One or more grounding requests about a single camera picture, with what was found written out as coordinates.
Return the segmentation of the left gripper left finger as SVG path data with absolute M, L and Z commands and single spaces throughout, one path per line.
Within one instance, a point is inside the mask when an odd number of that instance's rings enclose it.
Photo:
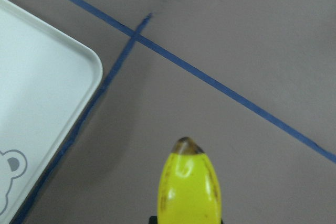
M 158 213 L 149 216 L 148 224 L 158 224 Z

